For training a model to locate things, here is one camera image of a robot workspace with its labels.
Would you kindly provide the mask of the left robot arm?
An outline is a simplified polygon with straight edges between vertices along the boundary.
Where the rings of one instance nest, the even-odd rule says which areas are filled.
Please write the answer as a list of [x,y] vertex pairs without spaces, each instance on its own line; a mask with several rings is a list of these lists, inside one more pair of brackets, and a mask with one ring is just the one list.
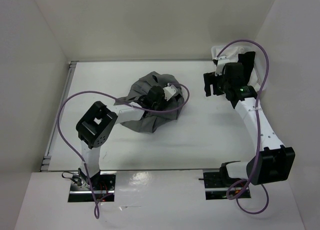
[[116,124],[142,120],[150,110],[160,110],[165,103],[165,92],[160,86],[152,87],[146,95],[138,97],[133,102],[108,107],[101,101],[96,101],[87,110],[76,125],[81,141],[81,163],[78,173],[81,183],[87,189],[95,189],[99,185],[100,150],[107,141]]

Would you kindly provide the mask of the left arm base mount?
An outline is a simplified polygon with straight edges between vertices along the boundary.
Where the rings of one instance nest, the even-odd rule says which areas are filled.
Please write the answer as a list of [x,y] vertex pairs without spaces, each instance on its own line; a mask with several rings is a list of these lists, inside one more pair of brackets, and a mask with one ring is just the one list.
[[[75,172],[64,171],[62,178],[71,180],[68,202],[93,202],[90,187]],[[102,202],[113,202],[115,198],[115,171],[102,171],[93,183],[94,195]]]

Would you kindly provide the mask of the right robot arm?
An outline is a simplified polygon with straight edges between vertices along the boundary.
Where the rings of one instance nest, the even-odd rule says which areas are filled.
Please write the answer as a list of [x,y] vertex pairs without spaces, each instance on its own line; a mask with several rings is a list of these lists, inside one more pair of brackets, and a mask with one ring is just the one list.
[[253,185],[288,179],[295,151],[286,147],[268,122],[258,94],[248,85],[247,69],[242,63],[226,63],[220,74],[205,73],[206,96],[225,95],[243,120],[254,144],[254,157],[249,162],[231,161],[220,167],[219,181],[231,186],[237,179],[250,180]]

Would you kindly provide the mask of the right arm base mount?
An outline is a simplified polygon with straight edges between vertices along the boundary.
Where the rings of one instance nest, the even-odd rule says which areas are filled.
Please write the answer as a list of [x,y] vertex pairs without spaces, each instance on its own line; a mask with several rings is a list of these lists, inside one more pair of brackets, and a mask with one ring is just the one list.
[[[205,198],[206,200],[227,199],[226,193],[230,185],[238,181],[238,179],[232,179],[231,182],[223,182],[219,170],[204,170],[203,177],[199,178],[199,181],[204,184]],[[229,195],[234,196],[238,194],[244,187],[244,183],[240,183],[233,187]],[[249,187],[239,198],[251,198]]]

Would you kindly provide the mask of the grey pleated skirt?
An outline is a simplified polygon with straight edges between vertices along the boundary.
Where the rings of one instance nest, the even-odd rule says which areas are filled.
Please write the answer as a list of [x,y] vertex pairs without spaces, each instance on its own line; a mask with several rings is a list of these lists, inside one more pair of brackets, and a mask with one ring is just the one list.
[[167,111],[174,108],[179,108],[178,110],[162,114],[153,114],[150,112],[146,112],[141,120],[123,122],[122,126],[138,133],[154,133],[158,127],[171,121],[177,120],[182,110],[182,105],[184,104],[185,99],[183,97],[182,88],[179,85],[178,80],[170,74],[159,74],[155,71],[150,72],[149,74],[139,78],[139,80],[134,82],[130,88],[128,95],[118,98],[118,100],[114,104],[121,105],[123,102],[137,102],[139,98],[147,95],[152,87],[157,86],[164,88],[168,86],[168,84],[174,84],[174,86],[177,88],[177,94],[170,98],[170,100],[165,100],[164,106],[157,106],[154,107],[154,109],[159,111]]

